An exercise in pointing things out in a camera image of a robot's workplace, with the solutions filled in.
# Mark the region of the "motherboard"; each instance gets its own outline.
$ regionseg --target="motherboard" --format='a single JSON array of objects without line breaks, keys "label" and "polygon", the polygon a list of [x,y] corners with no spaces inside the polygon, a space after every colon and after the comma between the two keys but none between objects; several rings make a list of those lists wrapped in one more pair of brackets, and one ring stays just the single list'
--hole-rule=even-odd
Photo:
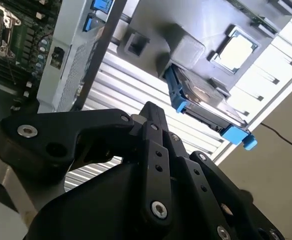
[{"label": "motherboard", "polygon": [[38,86],[61,0],[0,0],[0,80]]}]

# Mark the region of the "screw head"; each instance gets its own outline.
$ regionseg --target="screw head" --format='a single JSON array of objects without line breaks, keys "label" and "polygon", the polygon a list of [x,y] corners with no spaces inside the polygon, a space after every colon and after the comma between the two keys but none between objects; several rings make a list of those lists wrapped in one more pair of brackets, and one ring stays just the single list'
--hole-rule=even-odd
[{"label": "screw head", "polygon": [[159,219],[165,219],[168,215],[166,207],[159,201],[151,204],[151,211]]},{"label": "screw head", "polygon": [[153,123],[150,126],[152,127],[152,129],[158,130],[158,127],[156,125],[154,125]]},{"label": "screw head", "polygon": [[203,161],[207,160],[206,157],[203,156],[202,154],[199,154],[199,157],[200,157]]},{"label": "screw head", "polygon": [[24,138],[33,138],[38,135],[38,130],[31,125],[21,125],[17,128],[17,133]]},{"label": "screw head", "polygon": [[275,240],[280,240],[279,236],[275,233],[275,231],[270,230],[270,234],[271,234],[271,236],[274,237]]},{"label": "screw head", "polygon": [[173,139],[173,140],[175,140],[175,141],[179,141],[179,138],[178,138],[178,136],[177,136],[177,135],[175,135],[175,134],[172,134],[172,135],[171,135],[171,137],[172,137],[172,139]]},{"label": "screw head", "polygon": [[122,115],[122,116],[121,116],[121,119],[123,119],[125,122],[129,122],[129,118],[126,117],[125,115]]},{"label": "screw head", "polygon": [[227,232],[227,230],[223,226],[218,226],[217,232],[218,232],[219,237],[222,240],[231,240],[229,233]]}]

